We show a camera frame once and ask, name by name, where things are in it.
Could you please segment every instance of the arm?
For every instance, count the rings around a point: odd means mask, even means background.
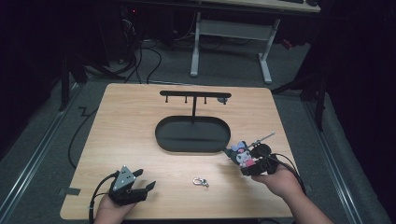
[[[295,176],[283,165],[273,175],[253,175],[253,180],[265,184],[281,197],[290,208],[296,223],[332,223],[330,219],[303,193]]]
[[[136,203],[119,206],[105,195],[99,203],[94,224],[120,224]]]

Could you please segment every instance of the gray carpet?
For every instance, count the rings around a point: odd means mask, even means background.
[[[239,45],[235,44],[221,45],[215,50],[210,50],[210,48],[214,48],[216,43],[203,45],[208,49],[201,51],[200,74],[196,78],[190,77],[192,46],[188,43],[188,41],[182,42],[181,44],[187,46],[180,46],[180,44],[172,48],[160,43],[155,45],[154,42],[144,44],[145,47],[154,46],[150,49],[158,51],[162,58],[161,65],[150,77],[151,84],[166,81],[274,89],[293,80],[309,49],[309,46],[301,46],[286,50],[282,46],[274,45],[268,58],[274,82],[272,85],[266,85],[263,83],[257,54],[251,53],[260,49],[261,42],[246,43],[243,47],[248,49],[249,53],[244,52]],[[150,49],[142,50],[142,63],[138,72],[143,82],[160,59],[158,54]],[[111,69],[118,67],[119,65],[113,64]],[[11,209],[13,212],[7,219],[8,223],[87,223],[87,220],[67,221],[60,218],[59,213],[64,201],[64,195],[60,194],[60,191],[69,186],[73,177],[74,169],[67,159],[67,151],[78,127],[85,120],[85,117],[81,116],[83,112],[81,107],[86,108],[86,114],[91,113],[99,106],[105,87],[110,82],[115,82],[115,80],[102,76],[90,76],[88,83],[82,87],[81,92],[64,115],[58,132],[53,136],[34,177],[21,198],[17,200],[15,209]],[[138,85],[138,78],[135,74],[130,82]],[[334,186],[331,171],[323,154],[323,143],[307,112],[311,103],[301,102],[296,93],[298,92],[287,91],[276,95],[275,100],[292,153],[307,186],[307,194],[335,223],[351,223],[337,188]],[[25,165],[39,146],[46,130],[59,115],[60,94],[58,84],[53,89],[51,98],[36,111],[14,147],[0,161],[0,179],[2,180],[0,202],[5,201]],[[87,119],[71,146],[74,164],[78,162],[93,119],[94,116]],[[328,98],[323,127],[324,132],[321,134],[332,150],[340,173],[350,189],[356,207],[359,209],[361,222],[390,223],[350,150]],[[292,222],[292,218],[277,218],[276,220],[280,223]]]

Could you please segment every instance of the key ring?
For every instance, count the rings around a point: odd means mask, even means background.
[[[194,185],[201,185],[201,186],[205,186],[205,187],[209,187],[209,184],[207,183],[207,181],[205,180],[205,179],[202,179],[202,178],[200,178],[200,177],[195,177],[193,180],[192,180],[192,183],[194,184]]]

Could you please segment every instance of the light wood surface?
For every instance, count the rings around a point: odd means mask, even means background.
[[[280,0],[201,0],[202,2],[240,5],[246,7],[265,7],[281,10],[299,11],[299,12],[320,12],[320,7],[311,7],[305,1],[300,3],[291,3]]]
[[[205,105],[204,99],[199,98],[196,116],[226,121],[231,129],[228,147],[241,140],[249,145],[274,131],[276,134],[264,143],[294,162],[268,89],[110,84],[70,184],[70,188],[81,192],[65,197],[62,218],[88,219],[89,203],[97,185],[122,165],[132,172],[144,169],[133,189],[157,181],[147,200],[139,203],[127,219],[291,217],[279,197],[263,184],[243,176],[224,153],[169,153],[160,148],[154,132],[158,122],[168,116],[189,116],[192,106],[192,99],[185,104],[184,97],[169,97],[166,103],[160,91],[231,93],[227,105],[215,98],[208,98]],[[206,179],[209,188],[194,186],[195,177]],[[112,180],[99,192],[107,192]],[[101,196],[95,200],[95,214],[100,199]]]

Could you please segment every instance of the person's right hand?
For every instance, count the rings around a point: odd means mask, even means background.
[[[294,174],[281,164],[277,166],[276,172],[272,175],[253,175],[251,178],[265,184],[271,192],[281,198],[303,193]]]

